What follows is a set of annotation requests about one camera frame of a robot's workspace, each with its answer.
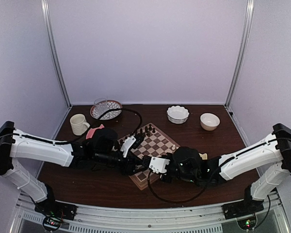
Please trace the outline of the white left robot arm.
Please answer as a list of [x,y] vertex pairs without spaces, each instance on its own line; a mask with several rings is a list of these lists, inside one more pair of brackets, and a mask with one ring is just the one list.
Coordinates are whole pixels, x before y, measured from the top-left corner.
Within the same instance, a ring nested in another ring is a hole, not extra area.
[[135,174],[141,159],[132,154],[143,141],[141,134],[133,135],[122,144],[117,133],[108,128],[96,128],[81,143],[54,141],[17,130],[11,121],[0,128],[0,176],[9,179],[18,189],[27,193],[50,216],[58,214],[60,205],[55,201],[51,187],[34,178],[18,161],[29,158],[73,169],[92,168],[95,164],[114,166],[128,175]]

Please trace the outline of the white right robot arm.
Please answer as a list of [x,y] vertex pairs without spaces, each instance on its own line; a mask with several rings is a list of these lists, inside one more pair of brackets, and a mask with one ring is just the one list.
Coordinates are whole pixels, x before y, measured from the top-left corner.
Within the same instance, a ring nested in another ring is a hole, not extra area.
[[143,156],[143,166],[160,174],[165,182],[179,179],[202,188],[225,181],[271,163],[272,166],[245,190],[239,203],[242,214],[251,213],[287,176],[291,175],[291,129],[278,123],[273,132],[259,142],[240,151],[203,160],[198,151],[179,147],[162,157]]

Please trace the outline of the wooden chess board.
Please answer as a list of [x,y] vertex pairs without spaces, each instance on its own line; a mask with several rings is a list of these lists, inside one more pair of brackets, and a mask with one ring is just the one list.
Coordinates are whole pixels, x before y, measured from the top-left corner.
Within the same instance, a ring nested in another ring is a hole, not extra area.
[[[176,141],[165,134],[153,123],[149,123],[141,127],[140,130],[144,133],[145,138],[137,149],[131,149],[131,152],[139,158],[142,158],[144,155],[161,157],[167,153],[173,153],[179,147],[179,144]],[[145,170],[130,176],[130,179],[140,190],[144,190],[148,187],[148,175],[149,170]]]

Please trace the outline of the pink cat ear bowl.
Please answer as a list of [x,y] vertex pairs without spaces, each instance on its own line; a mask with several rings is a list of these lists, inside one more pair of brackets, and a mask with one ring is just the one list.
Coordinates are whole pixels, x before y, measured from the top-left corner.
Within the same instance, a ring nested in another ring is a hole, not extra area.
[[87,134],[86,134],[86,139],[90,139],[93,137],[94,133],[97,131],[97,130],[100,130],[100,129],[103,129],[104,128],[104,125],[101,124],[99,127],[96,127],[96,128],[91,128]]

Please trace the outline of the cream cat ear bowl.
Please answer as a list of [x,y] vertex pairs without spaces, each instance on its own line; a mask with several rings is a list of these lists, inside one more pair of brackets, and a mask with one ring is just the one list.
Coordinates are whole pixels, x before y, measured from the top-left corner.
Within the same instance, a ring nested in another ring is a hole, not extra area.
[[202,160],[208,159],[208,155],[206,153],[203,153],[203,154],[200,153],[199,156],[201,157]]

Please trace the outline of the white ribbed mug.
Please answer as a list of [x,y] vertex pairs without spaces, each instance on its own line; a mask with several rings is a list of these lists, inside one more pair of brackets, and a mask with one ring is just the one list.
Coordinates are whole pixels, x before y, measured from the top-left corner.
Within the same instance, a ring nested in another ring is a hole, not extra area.
[[76,136],[80,136],[85,133],[90,124],[86,121],[85,115],[83,114],[75,114],[70,118],[70,125],[72,128],[72,132]]

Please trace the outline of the clear drinking glass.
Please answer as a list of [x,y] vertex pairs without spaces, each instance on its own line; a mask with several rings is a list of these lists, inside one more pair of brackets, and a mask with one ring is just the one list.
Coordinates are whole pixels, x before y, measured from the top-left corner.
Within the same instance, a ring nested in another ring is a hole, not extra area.
[[100,117],[108,110],[108,101],[106,98],[99,98],[94,101],[94,113],[95,116]]

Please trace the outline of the patterned ceramic plate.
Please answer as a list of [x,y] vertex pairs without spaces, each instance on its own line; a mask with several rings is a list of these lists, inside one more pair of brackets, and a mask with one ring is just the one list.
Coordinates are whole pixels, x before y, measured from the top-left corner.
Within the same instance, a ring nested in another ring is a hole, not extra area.
[[107,100],[105,98],[97,99],[91,107],[90,115],[94,119],[110,120],[119,116],[122,112],[122,104],[115,100]]

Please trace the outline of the plain white round bowl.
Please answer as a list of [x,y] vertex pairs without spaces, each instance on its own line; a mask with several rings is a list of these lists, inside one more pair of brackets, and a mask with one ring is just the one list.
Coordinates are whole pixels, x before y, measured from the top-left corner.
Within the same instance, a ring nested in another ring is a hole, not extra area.
[[206,131],[214,131],[219,124],[219,117],[212,113],[203,113],[200,116],[200,125]]

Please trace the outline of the white scalloped bowl black rim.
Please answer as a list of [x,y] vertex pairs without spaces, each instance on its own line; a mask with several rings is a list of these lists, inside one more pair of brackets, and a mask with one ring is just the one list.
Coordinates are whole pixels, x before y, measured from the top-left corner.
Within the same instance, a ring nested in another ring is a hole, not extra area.
[[183,124],[187,121],[190,113],[185,107],[171,106],[166,111],[168,120],[174,124]]

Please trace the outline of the aluminium front rail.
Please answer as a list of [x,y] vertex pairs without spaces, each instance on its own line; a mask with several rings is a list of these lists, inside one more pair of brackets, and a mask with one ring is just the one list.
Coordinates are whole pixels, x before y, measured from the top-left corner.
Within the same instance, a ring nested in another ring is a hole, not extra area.
[[[162,209],[123,209],[74,204],[74,220],[64,220],[55,233],[291,233],[277,192],[270,195],[271,207],[264,222],[254,231],[240,227],[252,216],[226,219],[223,204]],[[47,233],[44,215],[34,211],[29,196],[21,193],[8,233]]]

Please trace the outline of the aluminium frame post left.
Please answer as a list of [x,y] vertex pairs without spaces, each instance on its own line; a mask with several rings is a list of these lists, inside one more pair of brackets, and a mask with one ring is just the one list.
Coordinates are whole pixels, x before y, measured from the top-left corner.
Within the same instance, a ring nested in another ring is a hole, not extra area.
[[60,67],[58,53],[56,50],[55,39],[54,39],[54,34],[53,34],[53,29],[52,29],[52,24],[51,24],[50,11],[49,11],[49,1],[41,0],[41,7],[42,7],[42,13],[43,13],[44,22],[45,22],[45,26],[47,30],[48,42],[49,42],[53,66],[55,69],[55,74],[59,82],[59,87],[60,87],[62,96],[65,100],[65,104],[67,108],[71,108],[72,107],[71,101],[68,96],[67,88],[66,88],[62,71],[61,71],[61,67]]

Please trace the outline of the aluminium frame post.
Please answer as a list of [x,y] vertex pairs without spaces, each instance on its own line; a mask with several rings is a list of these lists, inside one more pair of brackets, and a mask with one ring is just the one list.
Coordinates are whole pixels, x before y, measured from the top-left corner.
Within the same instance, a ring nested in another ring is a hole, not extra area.
[[51,24],[50,11],[49,11],[49,1],[41,0],[41,7],[42,7],[42,13],[43,13],[44,22],[45,22],[45,26],[47,30],[48,42],[49,42],[53,66],[55,69],[55,74],[59,82],[59,87],[60,87],[62,96],[65,100],[65,104],[67,108],[71,108],[72,107],[71,101],[68,96],[67,88],[66,88],[62,71],[61,71],[61,67],[60,67],[58,53],[56,50],[55,39],[54,39],[54,34],[53,34],[53,29],[52,29],[52,24]]
[[251,33],[251,28],[252,28],[252,22],[253,22],[253,17],[254,17],[254,7],[255,7],[255,1],[254,0],[248,0],[247,5],[246,5],[246,12],[245,12],[245,17],[244,17],[244,24],[243,24],[243,31],[242,31],[242,37],[241,37],[241,43],[240,43],[240,48],[238,52],[238,57],[236,60],[236,65],[231,81],[231,85],[229,88],[229,92],[225,101],[225,107],[227,109],[230,108],[231,102],[233,95],[236,91],[236,86],[237,82],[240,77],[241,73],[241,68],[243,65],[244,57],[245,57],[245,52],[246,48],[248,45],[248,41],[250,38],[250,33]]

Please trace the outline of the aluminium frame post right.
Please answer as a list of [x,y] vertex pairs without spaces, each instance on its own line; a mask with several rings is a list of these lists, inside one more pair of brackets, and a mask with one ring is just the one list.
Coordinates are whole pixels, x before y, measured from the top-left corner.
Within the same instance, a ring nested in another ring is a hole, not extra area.
[[229,92],[225,101],[225,107],[227,109],[230,108],[231,102],[233,95],[236,91],[236,86],[237,82],[240,77],[241,73],[241,68],[243,65],[244,57],[245,57],[245,52],[246,48],[248,45],[248,41],[250,38],[250,33],[251,33],[251,28],[252,28],[252,22],[253,22],[253,17],[254,17],[254,7],[255,7],[255,1],[254,0],[248,0],[247,5],[246,5],[246,12],[245,12],[245,17],[244,17],[244,24],[243,24],[243,31],[242,31],[242,37],[241,37],[241,43],[240,43],[240,48],[238,52],[238,57],[236,60],[236,65],[231,81],[231,85],[229,88]]

